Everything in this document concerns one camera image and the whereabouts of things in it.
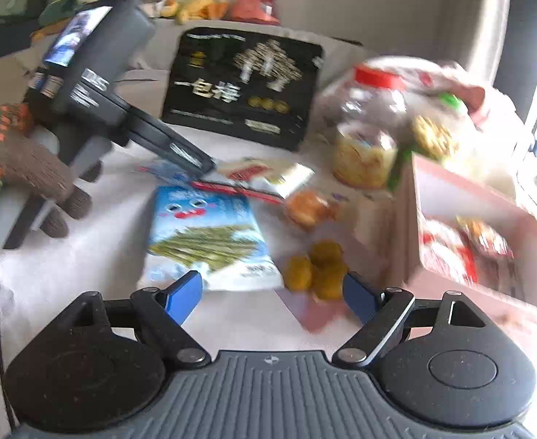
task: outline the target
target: screw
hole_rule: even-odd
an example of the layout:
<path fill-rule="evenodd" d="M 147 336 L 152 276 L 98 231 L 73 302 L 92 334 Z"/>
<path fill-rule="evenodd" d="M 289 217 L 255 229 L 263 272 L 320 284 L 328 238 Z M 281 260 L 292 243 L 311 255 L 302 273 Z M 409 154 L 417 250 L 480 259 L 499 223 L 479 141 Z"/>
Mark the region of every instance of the screw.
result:
<path fill-rule="evenodd" d="M 360 363 L 364 361 L 368 355 L 359 348 L 344 348 L 337 352 L 337 357 L 344 363 Z"/>
<path fill-rule="evenodd" d="M 183 348 L 177 353 L 177 359 L 182 363 L 199 363 L 205 360 L 205 352 L 199 348 Z"/>

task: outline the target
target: plastic jar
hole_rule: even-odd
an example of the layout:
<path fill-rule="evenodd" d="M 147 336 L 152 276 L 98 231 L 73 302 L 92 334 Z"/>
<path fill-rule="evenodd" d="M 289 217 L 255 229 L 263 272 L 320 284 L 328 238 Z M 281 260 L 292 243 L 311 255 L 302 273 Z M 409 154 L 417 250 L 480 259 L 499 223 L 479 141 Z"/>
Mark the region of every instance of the plastic jar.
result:
<path fill-rule="evenodd" d="M 396 158 L 396 141 L 377 125 L 359 120 L 339 124 L 337 130 L 333 175 L 354 188 L 383 188 Z"/>
<path fill-rule="evenodd" d="M 409 133 L 402 78 L 392 72 L 375 70 L 364 64 L 356 66 L 354 77 L 339 84 L 320 105 L 325 118 L 325 136 L 334 142 L 337 125 L 363 121 L 378 125 L 400 142 Z"/>
<path fill-rule="evenodd" d="M 361 65 L 341 104 L 333 174 L 346 185 L 383 188 L 398 144 L 410 136 L 402 78 Z"/>
<path fill-rule="evenodd" d="M 465 173 L 477 132 L 463 101 L 447 92 L 436 96 L 408 93 L 406 105 L 413 140 L 401 147 L 388 189 L 396 188 L 402 165 L 413 152 L 432 158 L 450 171 Z"/>

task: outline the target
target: blue snack package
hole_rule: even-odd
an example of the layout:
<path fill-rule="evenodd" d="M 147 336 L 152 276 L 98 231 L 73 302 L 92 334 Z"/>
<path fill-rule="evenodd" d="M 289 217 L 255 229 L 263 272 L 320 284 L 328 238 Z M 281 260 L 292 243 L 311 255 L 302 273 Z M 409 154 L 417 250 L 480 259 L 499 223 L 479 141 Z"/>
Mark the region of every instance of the blue snack package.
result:
<path fill-rule="evenodd" d="M 159 187 L 140 285 L 164 287 L 190 270 L 206 290 L 282 287 L 246 197 Z"/>

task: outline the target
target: yellow snack ball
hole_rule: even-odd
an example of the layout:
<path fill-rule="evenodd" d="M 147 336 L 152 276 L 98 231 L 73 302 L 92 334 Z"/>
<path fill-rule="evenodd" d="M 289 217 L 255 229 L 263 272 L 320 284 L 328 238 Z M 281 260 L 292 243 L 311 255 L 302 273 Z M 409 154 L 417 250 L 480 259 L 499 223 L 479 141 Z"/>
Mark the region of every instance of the yellow snack ball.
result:
<path fill-rule="evenodd" d="M 316 266 L 326 267 L 332 262 L 342 262 L 343 249 L 331 239 L 323 239 L 316 242 L 309 249 L 309 258 Z"/>
<path fill-rule="evenodd" d="M 308 290 L 311 287 L 311 261 L 305 256 L 293 256 L 283 277 L 288 290 Z"/>
<path fill-rule="evenodd" d="M 314 286 L 313 293 L 319 300 L 340 300 L 343 298 L 343 286 L 342 284 Z"/>
<path fill-rule="evenodd" d="M 313 271 L 313 292 L 321 300 L 338 300 L 343 296 L 343 278 L 348 267 L 336 261 L 327 267 L 316 267 Z"/>

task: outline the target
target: knitted glove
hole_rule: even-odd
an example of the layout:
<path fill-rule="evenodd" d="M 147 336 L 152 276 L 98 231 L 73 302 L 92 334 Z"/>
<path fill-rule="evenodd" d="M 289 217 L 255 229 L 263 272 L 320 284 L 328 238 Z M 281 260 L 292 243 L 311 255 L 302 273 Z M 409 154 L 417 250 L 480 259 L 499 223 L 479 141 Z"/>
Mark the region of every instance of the knitted glove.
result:
<path fill-rule="evenodd" d="M 0 106 L 0 188 L 3 183 L 27 185 L 36 194 L 56 200 L 57 205 L 74 219 L 82 218 L 91 208 L 90 196 L 74 186 L 67 165 L 27 138 L 33 126 L 26 104 Z M 95 181 L 100 169 L 97 164 L 82 178 Z M 56 208 L 47 215 L 41 230 L 51 237 L 68 234 L 67 224 Z"/>

